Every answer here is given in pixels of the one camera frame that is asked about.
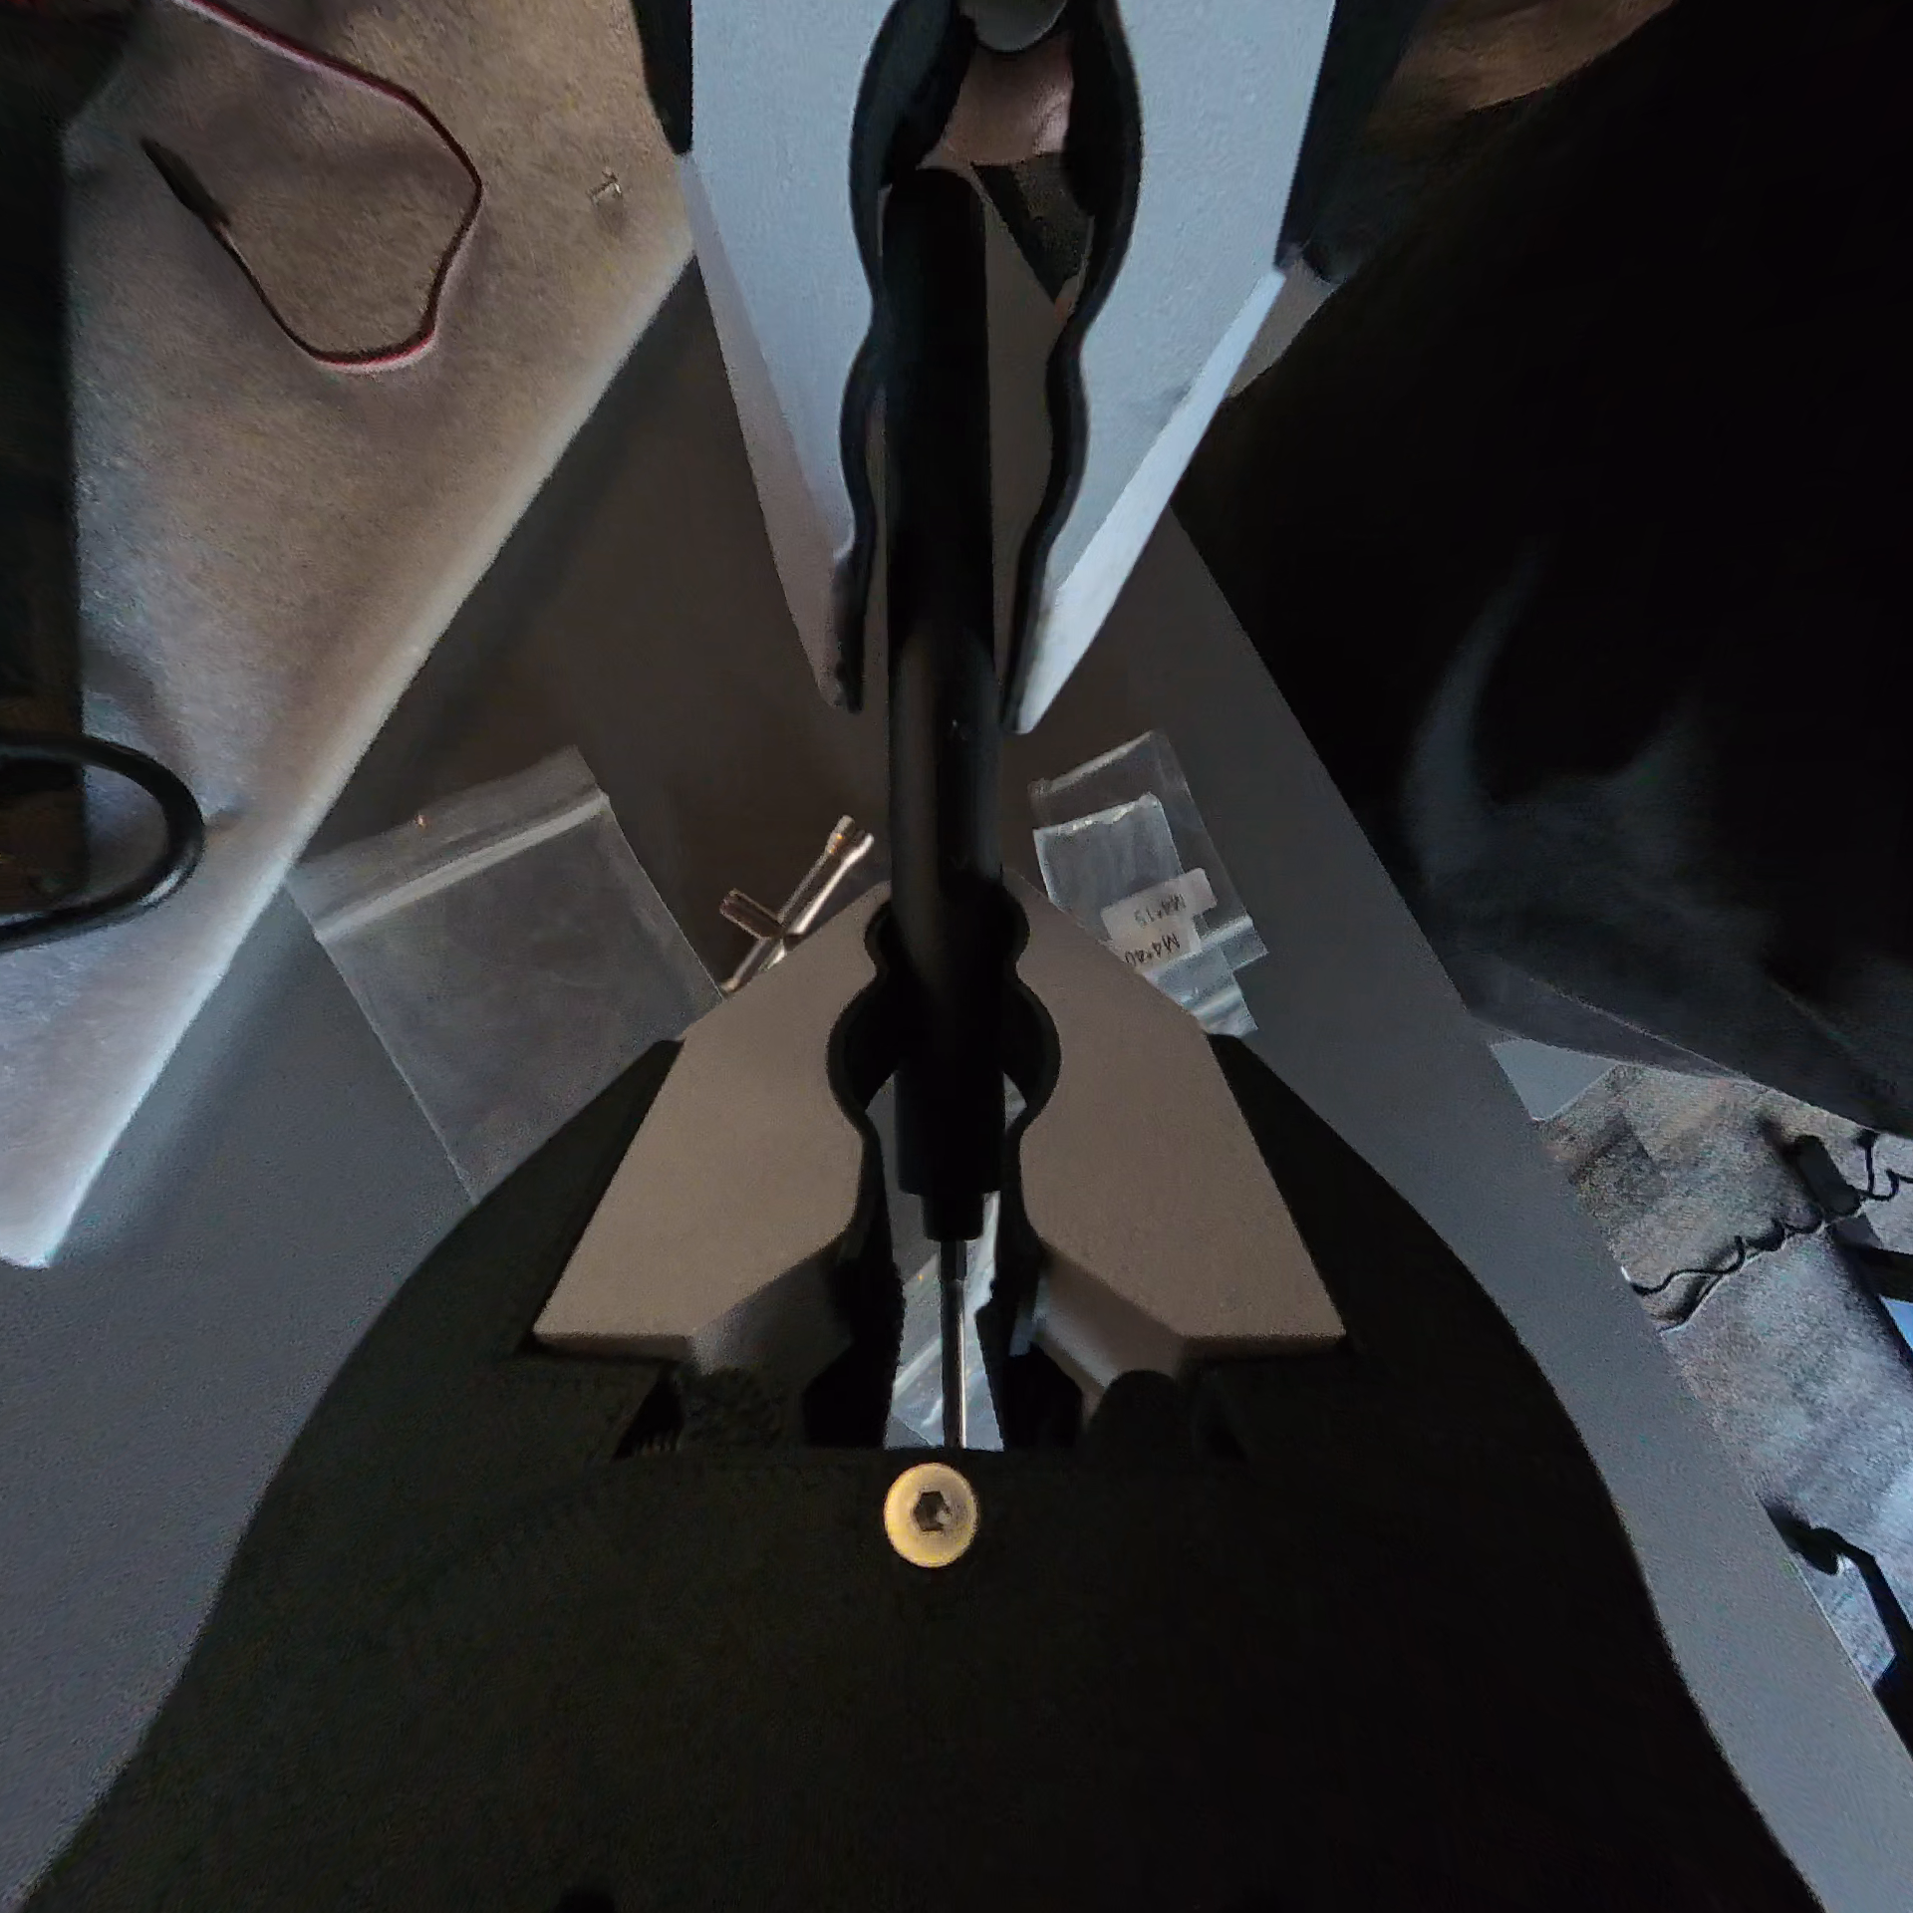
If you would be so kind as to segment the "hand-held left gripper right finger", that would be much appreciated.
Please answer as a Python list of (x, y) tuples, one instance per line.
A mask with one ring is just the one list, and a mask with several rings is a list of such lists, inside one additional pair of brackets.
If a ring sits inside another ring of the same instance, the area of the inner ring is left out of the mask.
[(1086, 1391), (1338, 1349), (1343, 1320), (1202, 1025), (1021, 877), (1015, 974), (1059, 1045), (1019, 1146), (1037, 1345)]

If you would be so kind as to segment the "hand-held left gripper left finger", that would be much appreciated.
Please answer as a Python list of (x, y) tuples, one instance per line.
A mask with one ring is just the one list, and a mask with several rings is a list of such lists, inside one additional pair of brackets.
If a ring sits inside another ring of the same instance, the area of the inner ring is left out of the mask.
[(542, 1314), (538, 1349), (751, 1370), (801, 1393), (897, 1359), (879, 1141), (838, 1043), (878, 981), (878, 883), (698, 1019)]

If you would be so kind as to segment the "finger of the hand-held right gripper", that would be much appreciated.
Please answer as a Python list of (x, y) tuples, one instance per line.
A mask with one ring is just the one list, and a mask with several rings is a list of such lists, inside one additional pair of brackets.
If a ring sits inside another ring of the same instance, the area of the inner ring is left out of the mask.
[(1075, 8), (1071, 155), (1092, 244), (1044, 395), (1004, 725), (1086, 657), (1284, 282), (1277, 249), (1330, 3)]
[(691, 8), (686, 214), (784, 600), (824, 704), (863, 702), (845, 394), (871, 334), (854, 111), (889, 4)]

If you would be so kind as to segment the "black screwdriver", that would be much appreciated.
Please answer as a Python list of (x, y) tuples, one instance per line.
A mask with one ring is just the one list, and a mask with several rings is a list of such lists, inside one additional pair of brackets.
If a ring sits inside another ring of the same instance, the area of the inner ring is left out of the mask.
[(941, 1251), (941, 1440), (961, 1450), (968, 1247), (997, 1191), (1004, 931), (987, 238), (968, 180), (897, 180), (879, 262), (900, 1185)]

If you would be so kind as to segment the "white label screw bag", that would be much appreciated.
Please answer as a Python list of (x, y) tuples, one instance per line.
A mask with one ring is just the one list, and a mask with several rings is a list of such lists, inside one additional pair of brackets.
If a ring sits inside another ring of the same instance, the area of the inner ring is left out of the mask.
[(1239, 974), (1266, 945), (1161, 731), (1031, 781), (1048, 898), (1211, 1037), (1257, 1030)]

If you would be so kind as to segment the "small metal socket wrench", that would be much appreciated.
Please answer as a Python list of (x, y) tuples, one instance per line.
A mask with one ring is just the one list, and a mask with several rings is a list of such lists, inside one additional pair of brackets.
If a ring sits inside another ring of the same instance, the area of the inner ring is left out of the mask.
[(720, 915), (749, 937), (747, 952), (732, 967), (722, 983), (726, 998), (751, 983), (766, 969), (782, 963), (824, 920), (827, 911), (845, 895), (874, 848), (874, 830), (851, 816), (842, 816), (817, 858), (801, 875), (789, 900), (769, 909), (751, 895), (732, 887), (720, 904)]

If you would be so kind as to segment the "empty clear plastic bag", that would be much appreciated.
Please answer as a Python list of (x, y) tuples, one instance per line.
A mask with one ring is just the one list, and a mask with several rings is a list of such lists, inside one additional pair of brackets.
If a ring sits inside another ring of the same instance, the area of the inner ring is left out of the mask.
[(323, 852), (289, 891), (472, 1203), (722, 994), (576, 750)]

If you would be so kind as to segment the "white foam sheet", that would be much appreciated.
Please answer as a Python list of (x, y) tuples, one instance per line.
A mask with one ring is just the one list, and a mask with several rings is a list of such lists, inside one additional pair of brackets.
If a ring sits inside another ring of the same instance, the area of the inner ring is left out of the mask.
[(63, 143), (86, 728), (207, 816), (181, 895), (4, 957), (4, 1262), (47, 1264), (405, 686), (677, 284), (632, 4), (235, 4), (412, 91), (486, 188), (400, 366), (299, 350), (141, 149), (229, 211), (321, 352), (419, 325), (472, 180), (369, 87), (147, 4)]

